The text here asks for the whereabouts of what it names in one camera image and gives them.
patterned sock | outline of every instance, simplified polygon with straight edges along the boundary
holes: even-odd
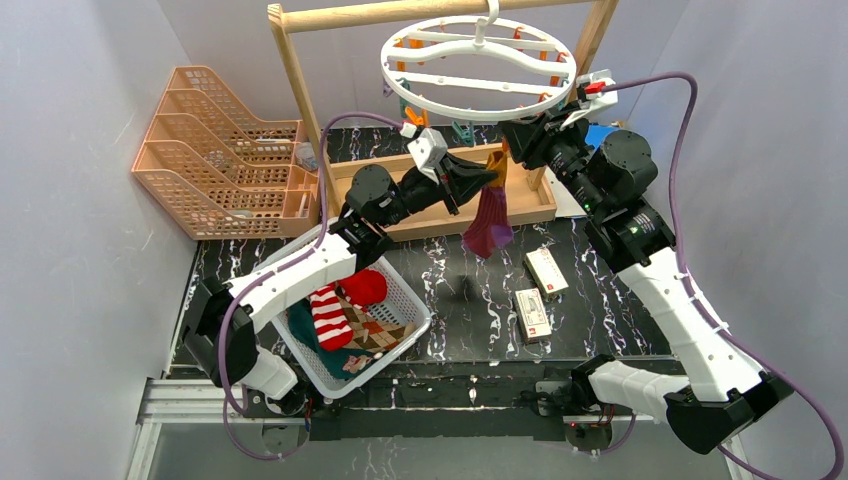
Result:
[[[309,304],[321,348],[332,352],[350,343],[353,339],[353,330],[347,323],[333,285],[327,285],[313,292],[309,296]]]

laundry basket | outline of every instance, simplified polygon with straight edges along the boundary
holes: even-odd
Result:
[[[318,237],[321,226],[301,235],[279,251],[271,258],[263,262],[257,268],[262,268],[271,262],[286,257],[287,255],[302,248],[307,243]],[[279,332],[283,341],[292,351],[297,362],[303,367],[303,371],[315,385],[315,388],[327,398],[342,398],[354,389],[361,387],[380,370],[396,360],[403,352],[415,344],[415,342],[430,328],[430,310],[418,295],[412,291],[400,274],[389,264],[388,260],[380,257],[370,267],[383,274],[388,284],[388,295],[383,303],[368,306],[368,313],[377,320],[390,322],[397,325],[415,324],[415,330],[409,337],[405,338],[398,346],[383,355],[379,360],[371,362],[365,370],[356,377],[342,380],[330,374],[318,355],[299,340],[289,330],[289,320],[285,312],[281,312],[272,320],[274,327]]]

wooden rack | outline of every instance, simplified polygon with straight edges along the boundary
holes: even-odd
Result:
[[[577,75],[589,71],[595,53],[601,44],[618,0],[500,0],[500,10],[517,10],[531,7],[592,2],[589,17],[580,33],[577,48],[574,50],[577,62]],[[321,127],[315,117],[312,100],[306,89],[303,71],[300,68],[291,35],[299,32],[331,30],[380,23],[421,20],[452,15],[468,15],[488,12],[486,0],[397,0],[346,7],[322,8],[299,12],[283,12],[282,6],[268,6],[268,19],[271,30],[280,51],[280,58],[286,69],[289,82],[297,101],[303,126],[310,142],[317,146],[321,138]],[[482,145],[471,148],[452,149],[451,153],[461,158],[485,162],[489,153],[500,145]],[[411,168],[414,163],[409,155],[395,155],[357,162],[331,164],[324,156],[328,178],[324,182],[330,214],[338,213],[344,194],[350,188],[353,174],[360,167],[379,164],[385,167],[395,180]],[[547,182],[543,182],[544,169],[524,172],[520,168],[509,170],[506,182],[508,217],[512,225],[523,225],[553,220],[556,202]],[[405,219],[387,231],[394,240],[411,240],[438,235],[461,233],[477,212],[477,200],[474,199],[460,208],[459,215],[451,216],[441,204],[419,212]]]

white wall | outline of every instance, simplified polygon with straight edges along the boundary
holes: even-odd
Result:
[[[687,1],[622,0],[613,16],[593,67],[611,68],[617,78],[646,75],[659,58]],[[212,67],[257,115],[267,119],[298,118],[285,70],[268,23],[268,0],[159,0],[180,42],[193,63]],[[343,0],[283,0],[284,9],[306,10],[358,2]],[[540,28],[562,40],[572,51],[589,5],[565,5],[513,10],[502,17]],[[382,96],[379,53],[383,43],[409,22],[355,27],[294,35],[304,76],[321,123],[352,110],[365,110],[399,118],[397,96]],[[515,76],[496,70],[502,64],[482,57],[434,61],[423,68],[457,76],[481,75],[487,79],[534,82],[540,79]],[[443,103],[455,106],[514,108],[509,96],[461,90],[418,89]],[[609,111],[604,120],[628,116],[635,96]],[[432,118],[434,123],[450,123]]]
[[[125,474],[195,250],[129,169],[186,62],[155,0],[0,2],[0,478]]]
[[[692,0],[655,68],[701,85],[677,186],[692,271],[733,332],[809,387],[843,435],[845,25],[845,2]],[[686,98],[680,81],[649,87],[630,119],[666,169]],[[652,198],[667,204],[664,183]],[[797,396],[743,440],[780,478],[819,478],[833,458]]]

blue object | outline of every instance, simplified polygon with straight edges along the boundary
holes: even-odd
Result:
[[[589,133],[586,134],[586,143],[598,148],[607,135],[618,130],[618,127],[606,127],[603,125],[589,125]]]

